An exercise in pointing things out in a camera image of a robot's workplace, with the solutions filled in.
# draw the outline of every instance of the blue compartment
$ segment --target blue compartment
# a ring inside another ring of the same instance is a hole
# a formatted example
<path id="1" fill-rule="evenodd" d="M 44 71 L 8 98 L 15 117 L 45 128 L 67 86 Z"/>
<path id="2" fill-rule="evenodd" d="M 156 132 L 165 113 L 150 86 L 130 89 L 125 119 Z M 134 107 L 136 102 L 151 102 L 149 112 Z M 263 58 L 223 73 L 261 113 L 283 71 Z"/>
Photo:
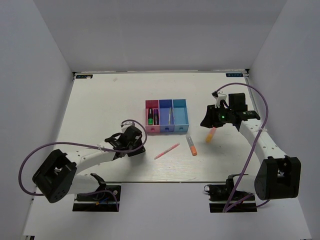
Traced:
<path id="1" fill-rule="evenodd" d="M 159 112 L 160 132 L 173 132 L 175 130 L 175 118 L 172 99 L 159 100 Z"/>
<path id="2" fill-rule="evenodd" d="M 187 132 L 189 128 L 187 102 L 185 99 L 173 101 L 174 132 Z"/>

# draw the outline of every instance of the tabletop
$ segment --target tabletop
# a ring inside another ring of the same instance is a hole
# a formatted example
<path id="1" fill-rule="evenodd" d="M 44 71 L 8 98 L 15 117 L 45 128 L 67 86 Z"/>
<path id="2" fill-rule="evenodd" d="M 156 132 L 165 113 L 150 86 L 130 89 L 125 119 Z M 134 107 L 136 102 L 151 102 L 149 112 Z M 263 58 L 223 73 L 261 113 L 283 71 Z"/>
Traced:
<path id="1" fill-rule="evenodd" d="M 74 79 L 58 141 L 96 145 L 121 131 L 120 123 L 134 119 L 145 124 L 145 100 L 186 99 L 189 130 L 197 150 L 192 156 L 185 135 L 148 135 L 146 152 L 93 166 L 82 174 L 96 173 L 106 182 L 224 182 L 241 172 L 251 146 L 231 124 L 220 127 L 210 143 L 209 129 L 200 126 L 207 105 L 215 104 L 211 93 L 227 83 L 245 83 L 243 77 L 225 73 L 106 73 Z M 247 87 L 232 85 L 224 93 L 245 93 Z M 172 145 L 178 147 L 154 157 Z M 63 152 L 76 146 L 58 146 Z M 254 155 L 246 173 L 256 175 L 260 167 Z"/>

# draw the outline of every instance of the purple cable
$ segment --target purple cable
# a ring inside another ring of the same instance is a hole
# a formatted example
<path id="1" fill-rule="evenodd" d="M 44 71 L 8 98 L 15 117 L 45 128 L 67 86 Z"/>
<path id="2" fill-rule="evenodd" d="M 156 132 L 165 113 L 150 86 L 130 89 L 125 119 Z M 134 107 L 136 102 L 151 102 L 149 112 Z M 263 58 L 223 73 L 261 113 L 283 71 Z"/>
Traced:
<path id="1" fill-rule="evenodd" d="M 265 119 L 264 119 L 264 121 L 263 121 L 263 123 L 261 125 L 261 129 L 258 131 L 258 133 L 257 133 L 257 135 L 256 135 L 256 137 L 255 137 L 255 139 L 253 141 L 253 144 L 252 144 L 252 147 L 251 147 L 251 151 L 250 151 L 249 156 L 248 156 L 248 158 L 247 158 L 247 160 L 246 160 L 246 162 L 244 164 L 244 167 L 243 167 L 243 169 L 242 169 L 242 171 L 240 173 L 240 176 L 239 176 L 238 180 L 236 181 L 236 183 L 235 183 L 235 185 L 234 185 L 234 187 L 233 187 L 233 189 L 232 189 L 232 191 L 230 193 L 230 196 L 229 196 L 228 200 L 225 203 L 225 206 L 223 208 L 223 212 L 224 213 L 228 212 L 231 208 L 233 208 L 235 205 L 241 203 L 243 200 L 246 200 L 247 198 L 252 196 L 251 194 L 249 194 L 249 195 L 243 197 L 242 199 L 238 200 L 237 202 L 235 202 L 235 203 L 233 203 L 232 205 L 229 206 L 229 204 L 230 204 L 230 202 L 231 202 L 231 200 L 232 200 L 232 198 L 233 198 L 233 196 L 234 196 L 234 194 L 236 192 L 236 189 L 237 189 L 241 179 L 243 178 L 243 176 L 244 176 L 244 174 L 245 174 L 245 172 L 247 170 L 247 167 L 249 165 L 251 157 L 254 154 L 254 151 L 255 151 L 255 148 L 256 148 L 256 144 L 258 142 L 258 138 L 260 137 L 260 135 L 262 133 L 262 129 L 265 127 L 265 125 L 267 123 L 267 120 L 268 120 L 268 116 L 269 116 L 269 107 L 268 107 L 268 104 L 267 104 L 267 100 L 262 95 L 262 93 L 258 89 L 256 89 L 254 86 L 251 86 L 251 85 L 245 84 L 245 83 L 240 83 L 240 82 L 232 82 L 232 83 L 228 83 L 228 84 L 223 85 L 222 87 L 218 88 L 216 90 L 216 92 L 218 92 L 221 89 L 223 89 L 223 88 L 225 88 L 227 86 L 230 86 L 230 85 L 242 85 L 242 86 L 246 86 L 248 88 L 251 88 L 251 89 L 255 90 L 260 95 L 260 97 L 262 98 L 262 100 L 264 102 L 264 105 L 265 105 Z"/>
<path id="2" fill-rule="evenodd" d="M 112 195 L 112 197 L 114 198 L 115 200 L 115 206 L 116 206 L 116 210 L 117 212 L 119 212 L 119 203 L 118 203 L 118 200 L 117 200 L 117 197 L 116 195 L 112 192 L 112 191 L 109 191 L 109 190 L 100 190 L 100 191 L 92 191 L 92 192 L 88 192 L 88 193 L 78 193 L 78 195 L 82 195 L 82 196 L 90 196 L 90 195 L 94 195 L 94 194 L 100 194 L 100 193 L 109 193 Z"/>
<path id="3" fill-rule="evenodd" d="M 21 166 L 20 166 L 20 169 L 19 169 L 19 174 L 18 174 L 18 182 L 19 182 L 19 186 L 20 188 L 22 189 L 22 191 L 24 191 L 26 194 L 29 194 L 31 196 L 43 196 L 42 193 L 34 193 L 34 192 L 31 192 L 31 191 L 28 191 L 23 183 L 22 183 L 22 170 L 24 169 L 24 166 L 26 164 L 26 162 L 28 161 L 28 159 L 33 155 L 35 154 L 37 151 L 39 151 L 40 149 L 43 149 L 43 148 L 46 148 L 46 147 L 49 147 L 49 146 L 52 146 L 52 145 L 73 145 L 73 146 L 79 146 L 79 147 L 85 147 L 85 148 L 89 148 L 89 149 L 97 149 L 97 150 L 102 150 L 102 151 L 105 151 L 105 152 L 114 152 L 114 153 L 125 153 L 125 154 L 128 154 L 128 153 L 132 153 L 132 152 L 135 152 L 137 151 L 138 149 L 142 148 L 146 142 L 147 142 L 147 131 L 145 129 L 145 127 L 138 121 L 136 120 L 133 120 L 133 119 L 127 119 L 127 120 L 124 120 L 122 123 L 121 123 L 121 126 L 123 125 L 123 123 L 125 122 L 133 122 L 133 123 L 137 123 L 138 125 L 140 125 L 140 127 L 143 129 L 144 131 L 144 141 L 142 143 L 142 145 L 138 146 L 137 148 L 133 149 L 133 150 L 114 150 L 114 149 L 110 149 L 110 148 L 104 148 L 104 147 L 99 147 L 99 146 L 93 146 L 93 145 L 88 145 L 88 144 L 82 144 L 82 143 L 76 143 L 76 142 L 68 142 L 68 141 L 56 141 L 56 142 L 51 142 L 51 143 L 47 143 L 47 144 L 44 144 L 42 146 L 39 146 L 37 147 L 35 150 L 33 150 L 32 152 L 30 152 L 28 154 L 28 156 L 25 157 L 25 159 L 23 160 Z"/>

